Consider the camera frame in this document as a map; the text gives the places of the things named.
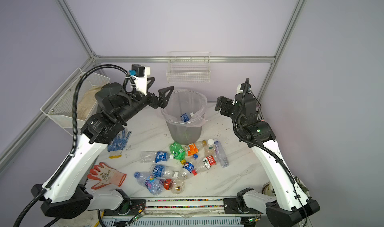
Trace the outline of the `clear bottle blue label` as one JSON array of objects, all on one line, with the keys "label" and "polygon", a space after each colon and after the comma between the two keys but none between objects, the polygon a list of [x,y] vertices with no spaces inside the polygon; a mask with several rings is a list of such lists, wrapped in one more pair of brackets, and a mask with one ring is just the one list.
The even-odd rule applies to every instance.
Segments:
[{"label": "clear bottle blue label", "polygon": [[201,122],[203,118],[193,112],[186,112],[181,114],[180,119],[183,123],[197,124],[198,122]]}]

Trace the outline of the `white cap clear bottle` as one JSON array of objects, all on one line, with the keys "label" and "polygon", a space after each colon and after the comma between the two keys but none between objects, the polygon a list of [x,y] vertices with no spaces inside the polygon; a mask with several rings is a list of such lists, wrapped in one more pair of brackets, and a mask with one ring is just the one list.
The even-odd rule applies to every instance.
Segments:
[{"label": "white cap clear bottle", "polygon": [[217,139],[208,139],[207,144],[207,153],[209,155],[214,154],[215,160],[218,161],[223,168],[228,167],[230,163],[222,143]]}]

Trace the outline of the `colourful label water bottle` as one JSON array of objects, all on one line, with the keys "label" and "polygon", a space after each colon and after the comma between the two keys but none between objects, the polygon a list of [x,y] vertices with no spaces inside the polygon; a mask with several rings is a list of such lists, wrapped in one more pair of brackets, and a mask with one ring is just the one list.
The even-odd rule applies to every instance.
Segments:
[{"label": "colourful label water bottle", "polygon": [[135,172],[134,178],[154,196],[159,195],[164,190],[161,180],[149,172]]}]

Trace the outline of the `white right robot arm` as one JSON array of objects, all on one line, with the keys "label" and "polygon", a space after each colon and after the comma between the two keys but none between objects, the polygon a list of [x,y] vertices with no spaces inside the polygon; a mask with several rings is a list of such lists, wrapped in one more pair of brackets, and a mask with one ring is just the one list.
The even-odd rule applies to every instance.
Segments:
[{"label": "white right robot arm", "polygon": [[308,197],[288,168],[271,126],[258,117],[257,104],[252,92],[244,91],[234,99],[218,97],[215,106],[221,115],[231,118],[235,136],[259,159],[274,189],[274,196],[246,189],[239,193],[241,203],[265,214],[274,227],[308,227],[309,217],[320,206]]}]

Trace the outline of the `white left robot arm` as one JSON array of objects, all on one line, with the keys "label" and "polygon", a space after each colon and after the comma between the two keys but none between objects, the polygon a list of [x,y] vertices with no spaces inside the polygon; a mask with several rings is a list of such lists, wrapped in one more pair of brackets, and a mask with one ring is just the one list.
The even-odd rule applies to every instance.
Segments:
[{"label": "white left robot arm", "polygon": [[47,217],[73,219],[85,211],[114,210],[124,212],[130,198],[119,188],[112,191],[96,192],[81,184],[83,176],[91,165],[115,137],[124,129],[128,120],[146,106],[154,109],[165,108],[174,90],[173,86],[159,90],[159,95],[148,92],[127,94],[119,83],[104,85],[95,98],[101,109],[89,117],[81,128],[81,134],[74,134],[78,143],[75,152],[70,154],[66,166],[53,184],[34,185],[31,192],[36,197],[38,191],[45,193],[38,198],[42,201],[41,210]]}]

